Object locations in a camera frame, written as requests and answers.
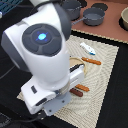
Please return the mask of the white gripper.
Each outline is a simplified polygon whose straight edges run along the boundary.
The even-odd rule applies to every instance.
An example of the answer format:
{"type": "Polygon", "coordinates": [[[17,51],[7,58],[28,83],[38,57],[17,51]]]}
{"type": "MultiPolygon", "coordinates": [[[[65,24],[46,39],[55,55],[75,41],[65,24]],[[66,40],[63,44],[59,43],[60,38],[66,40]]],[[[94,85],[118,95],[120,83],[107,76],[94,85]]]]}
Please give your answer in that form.
{"type": "Polygon", "coordinates": [[[69,82],[65,86],[52,90],[43,89],[37,84],[36,79],[32,77],[21,87],[21,92],[31,114],[36,114],[43,110],[46,116],[51,116],[70,102],[70,89],[74,88],[83,79],[70,77],[69,82]]]}

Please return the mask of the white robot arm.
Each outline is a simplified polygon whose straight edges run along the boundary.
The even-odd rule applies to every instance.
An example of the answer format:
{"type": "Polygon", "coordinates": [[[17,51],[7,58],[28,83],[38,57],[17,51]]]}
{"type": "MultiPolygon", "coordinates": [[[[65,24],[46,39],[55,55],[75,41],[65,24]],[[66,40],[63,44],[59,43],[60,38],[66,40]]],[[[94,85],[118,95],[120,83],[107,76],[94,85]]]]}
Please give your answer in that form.
{"type": "Polygon", "coordinates": [[[32,74],[21,87],[29,112],[51,116],[70,102],[70,90],[84,72],[82,66],[70,68],[66,41],[71,21],[60,0],[30,1],[37,12],[7,28],[1,45],[19,69],[32,74]]]}

